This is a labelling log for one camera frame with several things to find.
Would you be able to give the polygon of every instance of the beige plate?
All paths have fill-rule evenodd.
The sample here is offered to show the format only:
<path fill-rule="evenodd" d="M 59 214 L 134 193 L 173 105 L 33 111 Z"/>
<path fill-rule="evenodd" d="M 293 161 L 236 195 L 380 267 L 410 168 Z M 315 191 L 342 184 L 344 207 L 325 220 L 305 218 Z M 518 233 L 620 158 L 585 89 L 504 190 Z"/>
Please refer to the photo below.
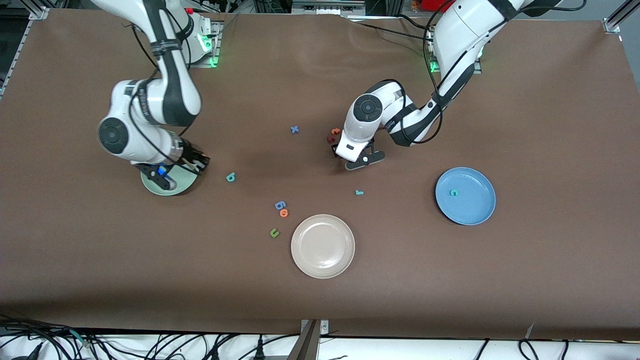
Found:
<path fill-rule="evenodd" d="M 314 215 L 302 221 L 291 238 L 293 261 L 303 273 L 316 279 L 340 275 L 356 252 L 353 233 L 332 215 Z"/>

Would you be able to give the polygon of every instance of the cable connector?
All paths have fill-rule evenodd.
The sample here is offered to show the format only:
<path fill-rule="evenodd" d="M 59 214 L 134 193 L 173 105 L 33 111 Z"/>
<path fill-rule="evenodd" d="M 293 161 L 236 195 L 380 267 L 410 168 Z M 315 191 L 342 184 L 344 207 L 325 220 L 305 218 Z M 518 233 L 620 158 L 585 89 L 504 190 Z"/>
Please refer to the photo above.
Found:
<path fill-rule="evenodd" d="M 255 348 L 255 356 L 253 360 L 265 360 L 266 356 L 264 355 L 264 351 L 262 349 L 262 335 L 258 339 L 258 346 Z"/>

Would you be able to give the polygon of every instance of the brown tabletop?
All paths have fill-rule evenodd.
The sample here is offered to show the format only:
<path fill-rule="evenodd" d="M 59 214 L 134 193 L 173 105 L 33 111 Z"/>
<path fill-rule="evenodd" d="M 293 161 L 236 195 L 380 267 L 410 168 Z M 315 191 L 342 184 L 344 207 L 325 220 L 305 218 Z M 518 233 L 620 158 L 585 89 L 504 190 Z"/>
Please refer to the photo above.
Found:
<path fill-rule="evenodd" d="M 122 24 L 51 11 L 0 101 L 5 311 L 136 329 L 296 332 L 329 318 L 343 335 L 520 338 L 533 322 L 538 338 L 639 334 L 640 96 L 599 22 L 509 23 L 433 142 L 380 133 L 387 158 L 347 172 L 325 138 L 353 99 L 386 78 L 418 105 L 433 91 L 420 40 L 332 15 L 240 15 L 220 66 L 191 69 L 204 105 L 186 138 L 211 165 L 169 198 L 97 141 L 112 86 L 152 72 Z M 458 166 L 495 188 L 481 225 L 436 205 L 438 177 Z M 330 280 L 290 252 L 320 213 L 356 238 Z"/>

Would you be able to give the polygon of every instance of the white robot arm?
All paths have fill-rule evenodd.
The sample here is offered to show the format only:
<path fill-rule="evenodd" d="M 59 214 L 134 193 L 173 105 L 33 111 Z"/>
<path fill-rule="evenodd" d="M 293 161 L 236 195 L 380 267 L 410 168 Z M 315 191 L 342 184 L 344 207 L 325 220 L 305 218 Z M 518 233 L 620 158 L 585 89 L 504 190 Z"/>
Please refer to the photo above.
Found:
<path fill-rule="evenodd" d="M 420 143 L 440 112 L 468 83 L 483 46 L 519 9 L 527 5 L 554 6 L 559 2 L 551 1 L 550 4 L 549 0 L 457 0 L 442 15 L 434 31 L 433 45 L 442 80 L 431 100 L 418 108 L 397 81 L 375 84 L 351 104 L 335 153 L 361 163 L 359 158 L 364 157 L 364 149 L 380 126 L 398 145 Z M 355 168 L 358 167 L 347 166 L 349 170 Z"/>
<path fill-rule="evenodd" d="M 187 140 L 159 127 L 189 126 L 202 107 L 182 49 L 183 41 L 193 38 L 193 21 L 178 0 L 92 1 L 142 29 L 162 74 L 161 79 L 116 84 L 109 113 L 98 127 L 100 143 L 107 152 L 129 160 L 162 190 L 172 190 L 177 185 L 168 175 L 173 166 L 199 174 L 209 163 L 209 158 Z"/>

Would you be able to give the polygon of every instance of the light green plate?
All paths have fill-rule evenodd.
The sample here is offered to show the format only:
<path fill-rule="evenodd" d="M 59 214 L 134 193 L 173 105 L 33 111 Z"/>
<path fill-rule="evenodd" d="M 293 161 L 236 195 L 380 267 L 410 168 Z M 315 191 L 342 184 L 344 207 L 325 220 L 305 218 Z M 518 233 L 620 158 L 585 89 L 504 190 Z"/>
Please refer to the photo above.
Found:
<path fill-rule="evenodd" d="M 173 190 L 160 189 L 158 185 L 149 180 L 145 174 L 142 174 L 142 172 L 140 172 L 140 178 L 142 178 L 142 183 L 145 185 L 145 188 L 160 196 L 177 195 L 184 190 L 187 190 L 198 178 L 196 174 L 188 172 L 179 166 L 172 167 L 168 174 L 176 182 L 176 187 Z"/>

